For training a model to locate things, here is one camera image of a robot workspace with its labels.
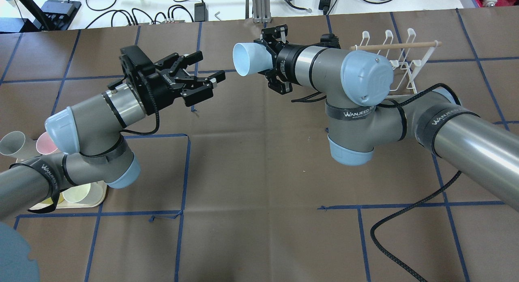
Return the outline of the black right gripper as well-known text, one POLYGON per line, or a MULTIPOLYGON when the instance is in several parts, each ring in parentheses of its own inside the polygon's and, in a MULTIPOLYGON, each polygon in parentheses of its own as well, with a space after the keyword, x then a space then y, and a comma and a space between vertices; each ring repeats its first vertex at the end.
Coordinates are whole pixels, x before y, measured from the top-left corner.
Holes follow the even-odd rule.
POLYGON ((265 75, 268 87, 281 95, 292 92, 292 84, 299 84, 295 76, 295 66, 297 57, 302 52, 302 45, 289 43, 287 35, 288 26, 280 25, 263 28, 260 38, 254 40, 266 48, 272 60, 272 67, 259 74, 265 75))

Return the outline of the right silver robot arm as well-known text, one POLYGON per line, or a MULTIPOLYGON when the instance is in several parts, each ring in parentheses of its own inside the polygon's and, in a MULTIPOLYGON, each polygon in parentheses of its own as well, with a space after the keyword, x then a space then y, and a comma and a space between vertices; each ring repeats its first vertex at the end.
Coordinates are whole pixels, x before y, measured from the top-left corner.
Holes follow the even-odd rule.
POLYGON ((393 64, 358 48, 341 49, 334 34, 312 45, 287 42, 287 25, 265 28, 235 45, 239 75, 265 75, 279 94, 294 84, 326 95, 330 154, 337 162, 367 163, 374 148, 405 138, 453 165, 514 209, 519 206, 518 136, 462 106, 445 84, 413 96, 388 98, 393 64))

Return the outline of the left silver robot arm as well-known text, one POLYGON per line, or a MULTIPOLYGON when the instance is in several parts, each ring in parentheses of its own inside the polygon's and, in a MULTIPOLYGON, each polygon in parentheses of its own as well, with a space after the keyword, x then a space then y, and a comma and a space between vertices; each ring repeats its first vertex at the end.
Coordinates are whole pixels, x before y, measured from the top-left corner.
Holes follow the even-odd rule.
POLYGON ((123 47, 119 60, 124 77, 108 85, 100 95, 50 116, 45 129, 59 153, 34 156, 12 164, 1 173, 1 218, 11 217, 45 199, 53 204, 36 214, 53 212, 59 194, 69 188, 103 181, 111 188, 133 184, 141 173, 136 154, 123 133, 149 115, 182 98, 187 107, 212 98, 225 72, 205 77, 187 72, 203 59, 202 51, 173 53, 152 62, 137 45, 123 47))

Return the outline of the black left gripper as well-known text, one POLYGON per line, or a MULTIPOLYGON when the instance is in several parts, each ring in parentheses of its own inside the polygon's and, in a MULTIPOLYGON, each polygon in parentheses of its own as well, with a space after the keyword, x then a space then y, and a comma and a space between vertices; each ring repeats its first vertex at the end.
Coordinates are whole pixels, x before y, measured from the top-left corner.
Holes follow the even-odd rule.
POLYGON ((188 66, 202 61, 202 51, 189 55, 172 53, 152 62, 139 46, 120 49, 119 60, 124 78, 109 84, 107 104, 115 115, 151 115, 183 98, 191 107, 214 96, 213 89, 225 80, 221 70, 207 77, 189 77, 188 66))

